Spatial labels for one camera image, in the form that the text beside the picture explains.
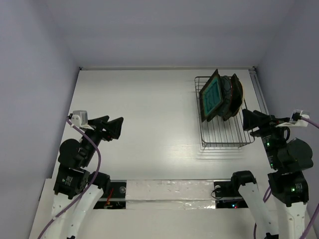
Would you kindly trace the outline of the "floral square plate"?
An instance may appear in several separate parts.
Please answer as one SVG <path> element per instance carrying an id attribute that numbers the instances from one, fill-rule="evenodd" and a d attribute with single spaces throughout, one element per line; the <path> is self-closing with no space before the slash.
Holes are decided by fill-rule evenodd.
<path id="1" fill-rule="evenodd" d="M 234 94 L 234 83 L 228 76 L 222 76 L 221 80 L 223 83 L 224 92 L 224 103 L 221 110 L 221 116 L 224 121 L 227 121 L 230 118 L 230 106 Z"/>
<path id="2" fill-rule="evenodd" d="M 230 78 L 232 83 L 232 100 L 229 107 L 230 115 L 236 116 L 243 103 L 243 87 L 236 74 Z"/>

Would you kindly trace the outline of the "blue round plate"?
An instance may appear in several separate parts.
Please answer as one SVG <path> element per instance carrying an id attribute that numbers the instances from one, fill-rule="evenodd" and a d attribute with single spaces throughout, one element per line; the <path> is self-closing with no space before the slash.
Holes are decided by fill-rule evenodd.
<path id="1" fill-rule="evenodd" d="M 230 108 L 232 100 L 232 83 L 228 76 L 221 76 L 223 104 L 220 106 L 217 115 L 225 116 Z"/>

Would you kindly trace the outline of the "teal square plate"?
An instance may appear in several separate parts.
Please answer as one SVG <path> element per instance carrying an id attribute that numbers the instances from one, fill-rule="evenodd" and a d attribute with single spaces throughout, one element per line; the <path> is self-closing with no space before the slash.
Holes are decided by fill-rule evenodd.
<path id="1" fill-rule="evenodd" d="M 201 122 L 211 121 L 223 104 L 221 80 L 216 69 L 199 92 Z"/>

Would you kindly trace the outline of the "cream bird round plate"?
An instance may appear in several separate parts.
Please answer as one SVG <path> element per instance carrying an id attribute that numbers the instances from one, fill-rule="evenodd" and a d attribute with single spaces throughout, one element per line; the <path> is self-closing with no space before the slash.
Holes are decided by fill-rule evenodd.
<path id="1" fill-rule="evenodd" d="M 242 100 L 240 108 L 242 108 L 245 102 L 245 92 L 244 92 L 244 87 L 242 84 L 240 84 L 240 91 L 241 91 L 241 100 Z"/>

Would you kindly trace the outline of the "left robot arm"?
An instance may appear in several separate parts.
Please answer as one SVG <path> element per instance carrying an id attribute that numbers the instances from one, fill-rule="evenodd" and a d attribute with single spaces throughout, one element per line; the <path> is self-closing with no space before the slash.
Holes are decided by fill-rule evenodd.
<path id="1" fill-rule="evenodd" d="M 110 176 L 100 172 L 101 141 L 119 139 L 123 117 L 88 119 L 86 111 L 74 111 L 66 120 L 78 131 L 79 140 L 67 139 L 59 148 L 59 168 L 53 187 L 52 227 L 46 239 L 76 239 L 97 201 L 110 192 Z"/>

